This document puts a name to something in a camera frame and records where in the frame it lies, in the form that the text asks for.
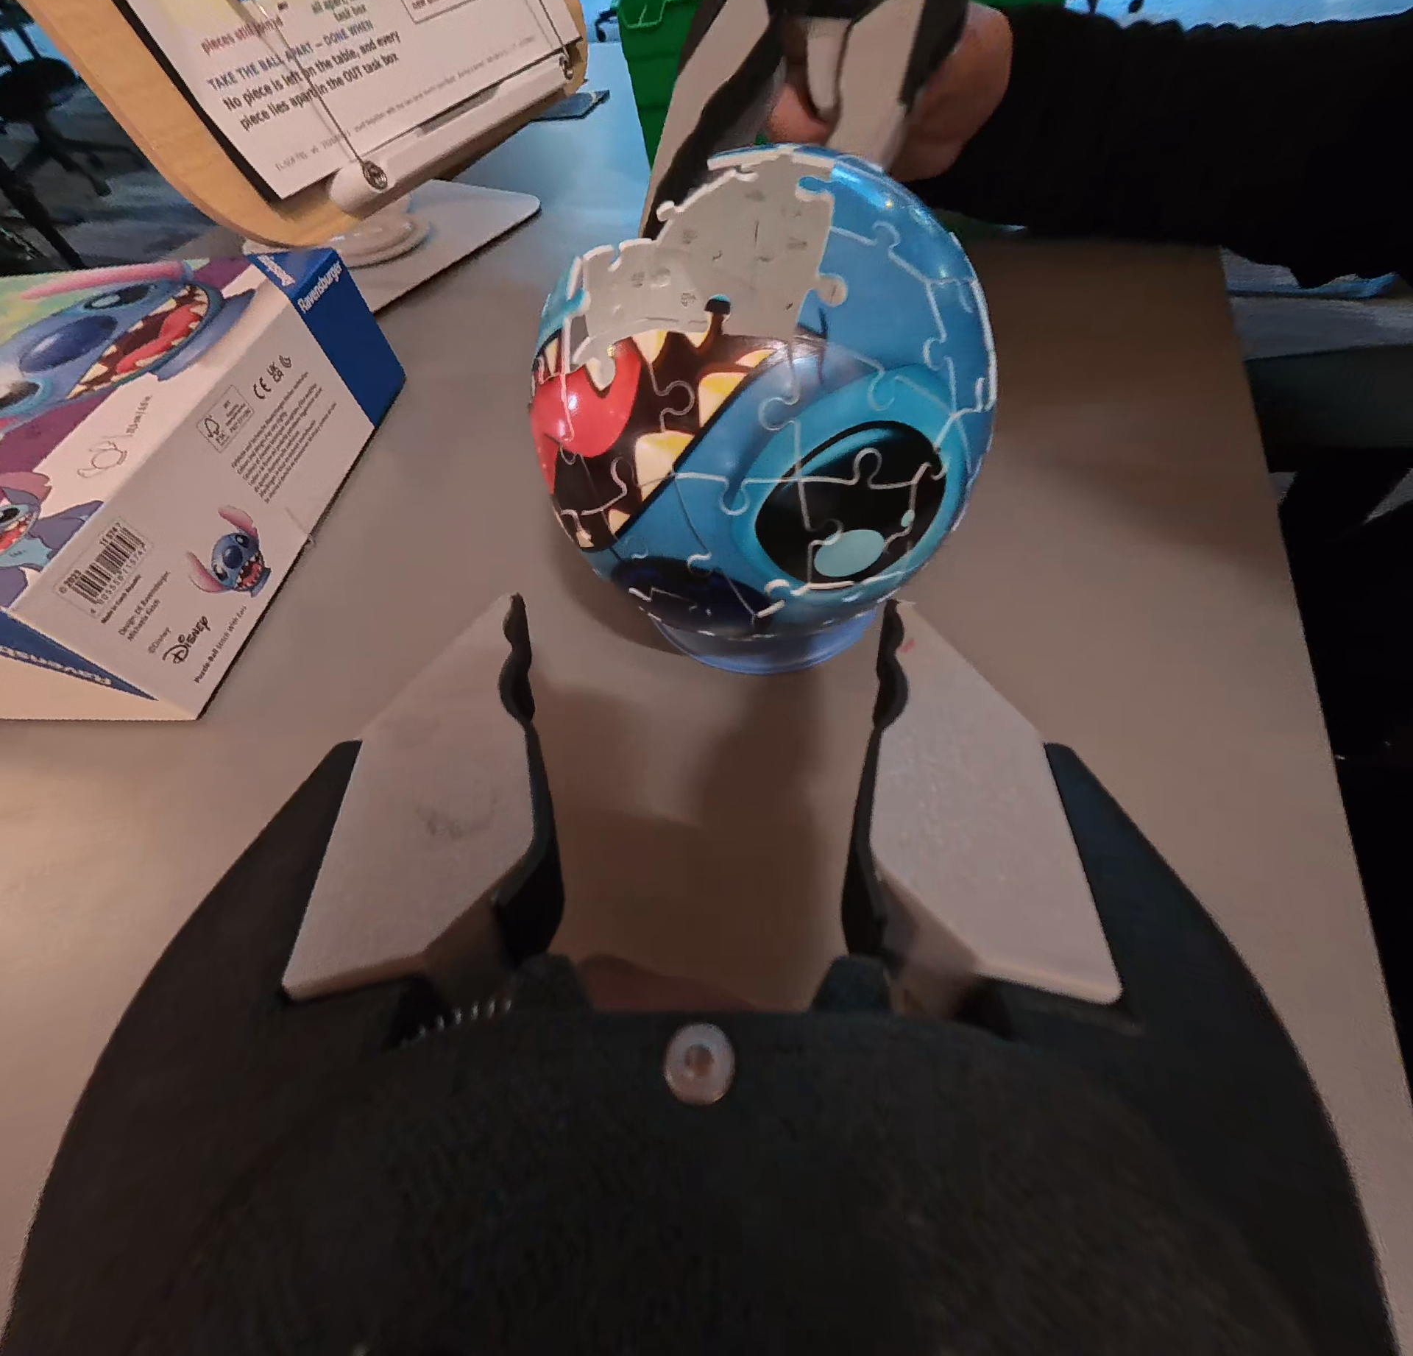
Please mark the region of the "person's right forearm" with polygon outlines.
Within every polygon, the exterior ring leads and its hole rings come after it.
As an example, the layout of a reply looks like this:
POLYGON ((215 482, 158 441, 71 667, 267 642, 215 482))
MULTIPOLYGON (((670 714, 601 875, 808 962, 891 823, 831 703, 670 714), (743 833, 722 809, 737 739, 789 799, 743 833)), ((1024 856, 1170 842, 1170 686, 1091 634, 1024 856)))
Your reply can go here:
POLYGON ((929 205, 1050 237, 1221 246, 1306 287, 1412 276, 1412 13, 1120 24, 1013 8, 998 109, 929 205))

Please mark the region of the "person's right hand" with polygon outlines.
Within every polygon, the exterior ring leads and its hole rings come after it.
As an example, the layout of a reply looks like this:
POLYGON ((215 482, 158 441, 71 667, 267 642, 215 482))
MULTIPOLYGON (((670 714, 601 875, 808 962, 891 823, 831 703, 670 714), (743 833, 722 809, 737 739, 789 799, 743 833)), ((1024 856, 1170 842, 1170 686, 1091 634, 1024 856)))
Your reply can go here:
POLYGON ((945 61, 918 91, 893 159, 905 184, 939 178, 998 109, 1011 79, 1014 35, 1008 17, 972 2, 945 61))

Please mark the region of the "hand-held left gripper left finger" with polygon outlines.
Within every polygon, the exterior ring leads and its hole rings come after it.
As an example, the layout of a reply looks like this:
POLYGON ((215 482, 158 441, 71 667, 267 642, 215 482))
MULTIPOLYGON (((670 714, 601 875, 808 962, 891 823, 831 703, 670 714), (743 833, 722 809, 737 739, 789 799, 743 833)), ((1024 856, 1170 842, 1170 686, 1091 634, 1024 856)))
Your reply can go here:
POLYGON ((494 1001, 552 946, 563 877, 524 599, 505 594, 363 730, 282 989, 420 978, 494 1001))

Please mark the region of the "blue puzzle ball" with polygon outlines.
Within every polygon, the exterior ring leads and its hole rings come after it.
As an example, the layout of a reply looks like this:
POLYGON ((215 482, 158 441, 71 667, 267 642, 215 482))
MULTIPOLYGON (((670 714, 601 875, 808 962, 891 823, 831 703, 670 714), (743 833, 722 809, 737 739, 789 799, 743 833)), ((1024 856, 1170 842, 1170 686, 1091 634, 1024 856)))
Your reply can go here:
POLYGON ((898 596, 965 516, 998 367, 956 235, 880 167, 718 155, 546 296, 528 421, 568 539, 647 618, 745 637, 898 596))

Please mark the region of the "wooden sheet holder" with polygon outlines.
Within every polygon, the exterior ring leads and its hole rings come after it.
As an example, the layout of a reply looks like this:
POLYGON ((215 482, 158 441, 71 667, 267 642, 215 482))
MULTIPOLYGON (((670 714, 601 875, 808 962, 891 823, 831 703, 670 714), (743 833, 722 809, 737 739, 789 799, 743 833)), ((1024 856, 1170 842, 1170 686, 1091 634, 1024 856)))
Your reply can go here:
MULTIPOLYGON (((579 0, 568 0, 584 24, 579 0)), ((150 164, 196 208, 260 243, 336 230, 341 214, 363 214, 434 178, 459 173, 587 76, 590 44, 547 61, 292 197, 276 199, 224 147, 200 110, 147 47, 118 0, 19 0, 96 93, 150 164)))

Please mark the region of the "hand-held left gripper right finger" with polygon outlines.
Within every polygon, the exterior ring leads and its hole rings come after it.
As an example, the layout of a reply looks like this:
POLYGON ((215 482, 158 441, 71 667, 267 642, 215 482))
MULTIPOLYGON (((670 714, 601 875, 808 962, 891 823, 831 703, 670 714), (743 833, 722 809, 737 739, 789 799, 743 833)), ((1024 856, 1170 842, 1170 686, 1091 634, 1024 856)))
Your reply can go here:
POLYGON ((1121 997, 1047 746, 909 602, 886 601, 841 902, 904 1006, 1008 982, 1121 997))

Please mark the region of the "printed puzzle box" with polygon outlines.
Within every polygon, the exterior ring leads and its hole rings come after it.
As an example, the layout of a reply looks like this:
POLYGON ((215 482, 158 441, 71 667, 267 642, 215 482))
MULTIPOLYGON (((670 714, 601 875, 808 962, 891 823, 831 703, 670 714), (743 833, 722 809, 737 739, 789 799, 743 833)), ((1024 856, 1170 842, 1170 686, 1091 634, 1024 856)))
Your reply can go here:
POLYGON ((3 721, 199 719, 404 380, 327 248, 3 278, 3 721))

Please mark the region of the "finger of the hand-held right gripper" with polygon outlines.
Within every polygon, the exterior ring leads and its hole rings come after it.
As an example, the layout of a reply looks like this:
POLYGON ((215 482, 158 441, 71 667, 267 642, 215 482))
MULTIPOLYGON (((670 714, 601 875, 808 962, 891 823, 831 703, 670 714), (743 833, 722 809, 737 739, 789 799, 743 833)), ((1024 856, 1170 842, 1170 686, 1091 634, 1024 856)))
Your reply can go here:
POLYGON ((669 207, 707 183, 711 161, 751 145, 786 76, 779 22, 768 0, 705 0, 685 47, 653 161, 644 237, 669 207))
POLYGON ((827 134, 812 145, 891 167, 904 145, 927 39, 927 0, 872 0, 853 17, 809 17, 806 90, 827 134))

